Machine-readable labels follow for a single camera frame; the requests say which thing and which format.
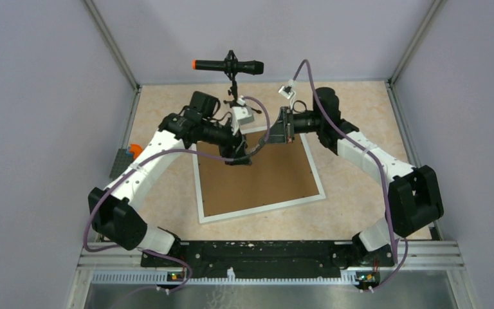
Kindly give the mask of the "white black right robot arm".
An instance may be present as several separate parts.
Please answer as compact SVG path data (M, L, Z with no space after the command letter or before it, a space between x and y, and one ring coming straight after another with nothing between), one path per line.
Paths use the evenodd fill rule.
M270 144L292 143L297 134L316 133L326 149L340 156L382 186L385 212L376 223L357 233L351 256L369 265L378 250L406 238L444 214L436 172L429 166L402 162L371 142L358 127L342 118L339 98L328 87L316 89L313 108L296 113L279 109L270 129Z

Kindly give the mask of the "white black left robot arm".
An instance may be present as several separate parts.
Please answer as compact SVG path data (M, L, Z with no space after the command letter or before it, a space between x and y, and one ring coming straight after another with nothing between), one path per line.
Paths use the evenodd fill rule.
M148 224L140 216L146 195L169 165L183 153L191 153L197 142L218 145L217 160L228 164L248 164L254 152L247 152L240 127L253 122L248 97L233 103L231 117L221 124L214 119L220 107L218 98L200 91L193 93L190 104L179 113L166 116L147 147L136 155L118 177L104 189L95 187L89 194L90 217L86 232L95 232L112 241L112 247L126 250L151 250L165 266L180 259L177 237Z

